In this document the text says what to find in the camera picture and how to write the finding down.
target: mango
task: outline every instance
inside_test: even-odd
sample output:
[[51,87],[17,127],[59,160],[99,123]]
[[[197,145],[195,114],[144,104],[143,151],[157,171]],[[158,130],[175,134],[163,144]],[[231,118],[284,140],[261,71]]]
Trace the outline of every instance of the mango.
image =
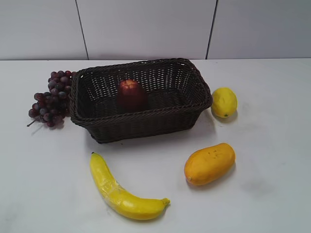
[[195,186],[210,183],[225,175],[235,159],[235,152],[227,143],[198,150],[185,164],[186,180]]

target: white wall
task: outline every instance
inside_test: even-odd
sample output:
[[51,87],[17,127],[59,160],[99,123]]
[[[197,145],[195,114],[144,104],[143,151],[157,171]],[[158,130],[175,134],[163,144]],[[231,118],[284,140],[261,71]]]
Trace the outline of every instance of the white wall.
[[219,0],[209,59],[311,57],[311,0]]
[[74,0],[0,0],[0,60],[86,59]]
[[77,0],[90,59],[204,59],[216,0]]
[[[216,0],[77,0],[90,59],[204,59]],[[219,0],[209,59],[311,57],[311,0]],[[0,0],[0,60],[87,59],[75,0]]]

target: bunch of grapes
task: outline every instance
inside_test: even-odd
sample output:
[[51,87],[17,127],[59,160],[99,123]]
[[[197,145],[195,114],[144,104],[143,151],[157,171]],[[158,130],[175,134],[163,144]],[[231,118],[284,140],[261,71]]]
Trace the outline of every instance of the bunch of grapes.
[[59,71],[52,72],[49,78],[49,92],[35,93],[34,98],[37,103],[33,104],[28,115],[34,121],[27,125],[29,127],[35,121],[46,123],[49,127],[54,127],[63,121],[69,113],[69,94],[71,91],[71,78],[75,72]]

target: basket weave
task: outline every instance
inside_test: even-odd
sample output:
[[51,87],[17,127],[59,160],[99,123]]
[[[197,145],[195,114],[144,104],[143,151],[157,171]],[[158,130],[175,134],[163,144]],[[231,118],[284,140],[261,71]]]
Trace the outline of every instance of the basket weave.
[[[121,81],[138,81],[148,95],[144,111],[117,104]],[[190,129],[212,104],[208,85],[187,59],[160,59],[80,70],[73,77],[70,116],[98,143]]]

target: basket rim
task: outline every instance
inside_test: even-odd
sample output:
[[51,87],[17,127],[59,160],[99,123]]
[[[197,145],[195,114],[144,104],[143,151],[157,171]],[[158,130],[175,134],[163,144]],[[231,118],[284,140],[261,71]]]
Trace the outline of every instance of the basket rim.
[[75,88],[73,88],[73,91],[71,92],[69,98],[70,98],[70,116],[74,123],[82,123],[82,122],[89,122],[89,123],[95,123],[95,122],[101,122],[101,123],[108,123],[108,122],[122,122],[127,121],[131,119],[139,119],[139,118],[146,118],[146,117],[158,117],[162,115],[167,114],[179,114],[179,113],[186,113],[186,112],[193,112],[193,111],[202,111],[207,108],[209,108],[212,104],[212,95],[210,93],[209,86],[204,81],[203,77],[201,76],[200,71],[195,67],[195,65],[188,59],[185,58],[169,58],[169,59],[156,59],[156,60],[144,60],[144,61],[138,61],[138,62],[131,62],[131,63],[123,63],[123,64],[116,64],[116,65],[108,65],[108,66],[97,66],[97,67],[89,67],[86,69],[82,69],[78,71],[74,76],[74,84],[78,87],[80,79],[77,77],[80,77],[85,72],[87,72],[90,69],[107,69],[109,71],[110,69],[117,69],[117,68],[124,68],[125,66],[137,66],[140,67],[142,65],[149,65],[150,63],[162,63],[162,62],[183,62],[186,63],[188,66],[190,66],[200,80],[200,85],[203,87],[205,100],[199,103],[195,104],[186,104],[186,105],[179,105],[174,107],[165,107],[165,108],[158,108],[158,109],[149,109],[139,112],[133,112],[133,113],[124,113],[124,114],[115,114],[111,116],[104,116],[104,117],[81,117],[78,114],[77,111],[77,104],[78,104],[78,95],[75,92]]

